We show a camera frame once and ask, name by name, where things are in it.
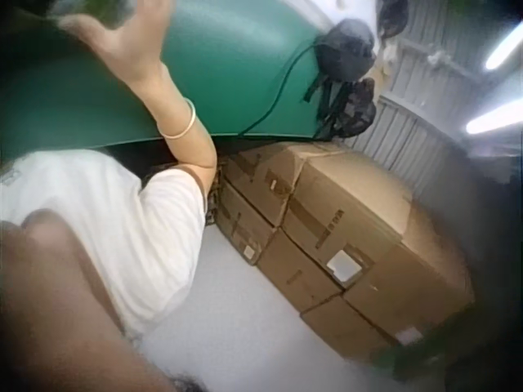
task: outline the woman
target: woman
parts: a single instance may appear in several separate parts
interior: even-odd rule
[[[41,152],[1,177],[2,338],[43,390],[172,390],[122,336],[186,297],[216,171],[209,134],[160,60],[171,14],[170,0],[139,0],[116,30],[85,15],[59,26],[143,102],[178,166],[141,189],[104,154]]]

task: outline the bracelet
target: bracelet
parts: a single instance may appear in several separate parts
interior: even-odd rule
[[[196,121],[196,108],[194,107],[194,104],[193,104],[193,102],[190,99],[186,98],[186,101],[189,104],[190,111],[191,111],[189,125],[187,126],[187,128],[182,133],[179,133],[178,135],[174,135],[174,136],[165,135],[158,129],[158,132],[160,132],[160,135],[163,136],[165,139],[169,139],[169,140],[180,139],[183,136],[185,136],[186,133],[188,131],[190,131],[190,129],[193,127],[194,121]]]

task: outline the skin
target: skin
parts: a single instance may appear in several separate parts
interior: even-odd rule
[[[89,16],[67,16],[60,27],[82,40],[136,94],[167,136],[180,135],[190,107],[160,55],[172,2],[139,0],[121,28],[105,29]],[[216,150],[196,119],[180,139],[166,140],[199,184],[203,197],[216,172]],[[48,211],[23,227],[0,225],[2,353],[36,390],[174,391],[122,336],[122,325],[83,245]]]

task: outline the ceiling light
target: ceiling light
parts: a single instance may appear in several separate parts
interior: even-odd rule
[[[474,135],[522,122],[523,98],[520,98],[474,118],[467,124],[467,133]]]
[[[488,70],[498,68],[510,54],[517,48],[520,42],[523,41],[523,22],[519,25],[499,44],[496,50],[490,55],[485,67]]]

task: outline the white floor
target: white floor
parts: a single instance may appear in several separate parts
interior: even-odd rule
[[[211,392],[428,389],[343,361],[216,226],[205,231],[188,300],[141,349],[163,370],[195,376]]]

